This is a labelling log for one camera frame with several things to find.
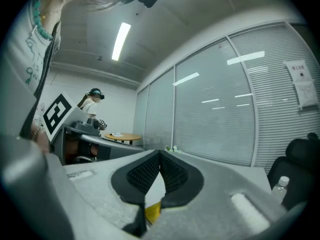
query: white venetian blind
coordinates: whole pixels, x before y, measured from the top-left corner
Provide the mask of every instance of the white venetian blind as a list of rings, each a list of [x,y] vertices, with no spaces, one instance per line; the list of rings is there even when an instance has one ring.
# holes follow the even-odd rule
[[[149,86],[143,147],[163,150],[171,146],[174,109],[174,71],[171,69]]]
[[[176,66],[173,144],[195,156],[249,166],[253,100],[241,63],[227,63],[236,57],[224,39]]]
[[[275,159],[285,156],[290,141],[305,138],[310,132],[320,134],[319,108],[298,108],[297,93],[284,60],[305,60],[318,97],[320,69],[303,42],[284,24],[238,33],[231,40],[242,56],[264,51],[264,57],[247,60],[245,65],[258,107],[255,166],[269,172]]]
[[[135,113],[133,121],[133,133],[142,136],[142,139],[135,141],[135,145],[140,146],[143,144],[146,108],[148,99],[148,87],[140,91],[136,96]]]

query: chair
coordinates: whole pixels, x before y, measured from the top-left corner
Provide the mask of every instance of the chair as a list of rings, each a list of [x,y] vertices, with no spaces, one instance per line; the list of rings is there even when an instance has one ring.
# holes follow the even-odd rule
[[[278,157],[268,173],[271,188],[281,176],[290,181],[282,204],[290,210],[295,205],[307,201],[315,183],[316,166],[319,162],[320,141],[314,139],[294,139],[285,150],[286,156]]]

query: white cloth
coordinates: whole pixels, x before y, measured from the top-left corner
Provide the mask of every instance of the white cloth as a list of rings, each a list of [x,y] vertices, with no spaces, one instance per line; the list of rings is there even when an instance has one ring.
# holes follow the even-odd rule
[[[97,103],[95,103],[91,98],[87,98],[80,106],[80,109],[82,109],[82,111],[87,115],[96,115]]]
[[[35,25],[33,2],[30,1],[13,22],[0,53],[0,68],[13,71],[32,93],[38,87],[45,53],[51,43],[40,35],[38,29],[31,35]],[[59,49],[60,40],[59,27],[54,51]]]

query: ceiling light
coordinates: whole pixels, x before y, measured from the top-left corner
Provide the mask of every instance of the ceiling light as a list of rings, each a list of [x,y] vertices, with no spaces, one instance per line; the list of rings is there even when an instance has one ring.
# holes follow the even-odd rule
[[[131,25],[127,23],[122,23],[118,32],[118,36],[116,37],[114,48],[113,48],[113,54],[112,54],[112,59],[117,61],[119,59],[122,46],[125,43],[126,37],[128,35],[128,32],[131,28]]]
[[[228,65],[232,65],[235,63],[239,63],[239,62],[244,62],[244,61],[249,61],[249,60],[254,60],[254,59],[258,59],[258,58],[262,58],[265,56],[265,51],[258,51],[258,52],[254,52],[254,53],[250,53],[250,54],[246,54],[240,57],[236,57],[236,58],[232,58],[226,61],[226,63]]]
[[[246,97],[246,96],[251,96],[252,93],[248,93],[248,94],[242,94],[242,95],[237,95],[237,96],[234,96],[235,98],[240,98],[240,97]]]
[[[219,99],[216,98],[216,99],[211,99],[211,100],[202,101],[202,103],[216,102],[216,101],[218,101],[218,100],[219,100]]]
[[[182,83],[185,82],[185,81],[188,81],[188,80],[190,80],[190,79],[192,79],[192,78],[195,78],[195,77],[198,77],[198,76],[199,76],[199,74],[198,74],[197,72],[196,72],[196,73],[193,73],[193,74],[188,75],[187,77],[182,78],[181,80],[173,83],[173,85],[174,85],[174,86],[177,86],[177,85],[179,85],[179,84],[182,84]]]

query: black mesh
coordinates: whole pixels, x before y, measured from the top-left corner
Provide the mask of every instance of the black mesh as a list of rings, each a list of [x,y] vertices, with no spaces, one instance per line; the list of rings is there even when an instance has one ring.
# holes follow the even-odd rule
[[[166,193],[179,189],[188,180],[187,171],[164,155],[160,157],[160,173]]]
[[[159,173],[159,156],[155,155],[151,159],[140,164],[136,168],[128,172],[126,179],[128,182],[147,194]]]

